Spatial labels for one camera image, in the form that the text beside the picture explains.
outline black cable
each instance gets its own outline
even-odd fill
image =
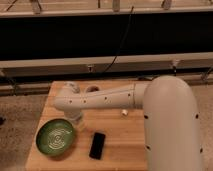
[[[121,52],[121,49],[123,48],[123,45],[124,45],[124,43],[126,41],[127,35],[129,33],[130,26],[131,26],[131,19],[132,19],[133,10],[134,10],[134,6],[132,6],[132,9],[130,11],[129,19],[128,19],[128,24],[127,24],[126,30],[124,32],[124,36],[121,39],[121,42],[120,42],[119,48],[118,48],[118,50],[116,52],[116,55],[115,55],[113,61],[106,67],[106,69],[103,72],[101,72],[101,75],[104,74],[105,72],[107,72],[112,67],[112,65],[115,63],[115,60],[119,56],[119,54]]]

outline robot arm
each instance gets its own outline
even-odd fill
[[[75,119],[81,109],[143,108],[149,171],[203,171],[198,108],[183,80],[163,76],[145,84],[78,92],[68,83],[55,98],[55,107]]]

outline green bowl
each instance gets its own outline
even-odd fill
[[[75,139],[75,130],[65,119],[53,119],[44,124],[36,136],[39,151],[47,156],[64,153]]]

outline small white object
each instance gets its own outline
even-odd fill
[[[128,112],[128,110],[123,109],[121,113],[122,113],[122,115],[127,116],[129,112]]]

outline hole on robot arm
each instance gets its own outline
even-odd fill
[[[144,118],[145,118],[145,119],[149,119],[149,117],[148,117],[147,115],[144,115]]]
[[[146,145],[146,149],[147,149],[147,150],[151,150],[151,147],[148,146],[148,145]]]

